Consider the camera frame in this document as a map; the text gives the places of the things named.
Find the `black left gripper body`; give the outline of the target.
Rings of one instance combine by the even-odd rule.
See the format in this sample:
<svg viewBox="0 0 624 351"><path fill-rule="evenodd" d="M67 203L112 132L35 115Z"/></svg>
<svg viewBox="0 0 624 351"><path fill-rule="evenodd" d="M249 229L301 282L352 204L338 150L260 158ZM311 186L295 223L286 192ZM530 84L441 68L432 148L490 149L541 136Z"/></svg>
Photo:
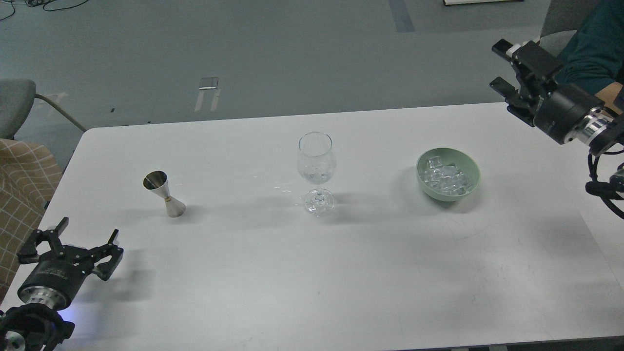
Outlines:
<svg viewBox="0 0 624 351"><path fill-rule="evenodd" d="M70 306L87 275L94 268L88 249L64 246L60 253L48 251L37 257L18 257L19 263L36 264L18 289L25 304L43 304L52 310Z"/></svg>

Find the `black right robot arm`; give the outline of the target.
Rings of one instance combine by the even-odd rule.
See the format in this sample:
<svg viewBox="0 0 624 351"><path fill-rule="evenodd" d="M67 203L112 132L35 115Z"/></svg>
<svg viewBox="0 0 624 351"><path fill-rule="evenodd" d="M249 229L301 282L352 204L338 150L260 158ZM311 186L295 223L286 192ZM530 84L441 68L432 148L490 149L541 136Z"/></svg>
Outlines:
<svg viewBox="0 0 624 351"><path fill-rule="evenodd" d="M614 149L623 144L623 115L580 87L559 83L556 75L563 64L535 42L512 44L501 39L492 51L510 64L519 83L514 87L502 77L490 82L504 98L509 113L557 144L579 140L586 145L590 180L585 191L623 217L617 205L623 200L623 166L615 167L609 178L599 176L602 157L623 154Z"/></svg>

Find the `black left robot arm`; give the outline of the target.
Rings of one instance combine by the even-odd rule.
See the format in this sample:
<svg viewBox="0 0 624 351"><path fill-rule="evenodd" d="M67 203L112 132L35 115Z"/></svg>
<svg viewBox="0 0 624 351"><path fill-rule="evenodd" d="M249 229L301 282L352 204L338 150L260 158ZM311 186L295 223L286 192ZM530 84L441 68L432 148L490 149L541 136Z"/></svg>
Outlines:
<svg viewBox="0 0 624 351"><path fill-rule="evenodd" d="M60 311L71 305L89 275L107 281L121 262L118 230L105 244L87 249L60 241L68 223L65 217L53 229L31 231L20 247L19 264L34 264L34 269L18 289L22 305L1 314L3 351L53 351L71 338L75 325Z"/></svg>

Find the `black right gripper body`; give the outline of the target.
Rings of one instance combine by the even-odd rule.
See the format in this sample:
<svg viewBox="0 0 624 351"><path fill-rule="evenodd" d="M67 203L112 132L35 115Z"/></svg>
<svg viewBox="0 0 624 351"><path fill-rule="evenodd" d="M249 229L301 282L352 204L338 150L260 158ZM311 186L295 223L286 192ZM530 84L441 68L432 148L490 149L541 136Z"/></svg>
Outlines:
<svg viewBox="0 0 624 351"><path fill-rule="evenodd" d="M559 144L576 138L585 145L616 143L616 122L606 113L605 103L573 84L544 98L533 124Z"/></svg>

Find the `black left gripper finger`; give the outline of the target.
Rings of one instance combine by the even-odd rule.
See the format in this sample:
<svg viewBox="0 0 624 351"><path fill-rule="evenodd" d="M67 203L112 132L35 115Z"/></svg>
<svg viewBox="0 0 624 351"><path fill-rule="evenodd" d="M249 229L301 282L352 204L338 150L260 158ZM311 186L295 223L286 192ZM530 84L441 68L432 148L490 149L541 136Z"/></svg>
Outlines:
<svg viewBox="0 0 624 351"><path fill-rule="evenodd" d="M64 217L53 229L44 231L40 229L33 230L17 253L19 264L35 264L42 260L65 258L65 249L59 236L66 229L68 224L69 218ZM37 248L43 242L49 244L50 251L48 253L39 254Z"/></svg>
<svg viewBox="0 0 624 351"><path fill-rule="evenodd" d="M123 258L123 248L116 244L119 229L114 229L106 244L89 249L88 258L92 261L91 274L103 281L109 280Z"/></svg>

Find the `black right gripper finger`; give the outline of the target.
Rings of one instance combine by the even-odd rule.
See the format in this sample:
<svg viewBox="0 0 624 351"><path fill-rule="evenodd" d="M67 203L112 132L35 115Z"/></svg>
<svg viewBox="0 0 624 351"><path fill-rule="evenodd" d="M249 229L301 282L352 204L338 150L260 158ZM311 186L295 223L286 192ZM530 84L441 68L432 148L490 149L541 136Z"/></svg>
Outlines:
<svg viewBox="0 0 624 351"><path fill-rule="evenodd" d="M516 88L502 77L497 77L489 86L504 98L509 113L528 126L535 127L535 118L542 104L542 85L535 77L521 77L519 84L520 87Z"/></svg>
<svg viewBox="0 0 624 351"><path fill-rule="evenodd" d="M545 98L558 89L555 75L562 63L536 42L512 44L505 39L496 42L491 50L510 64L519 87L502 77L491 82L491 88L504 98Z"/></svg>

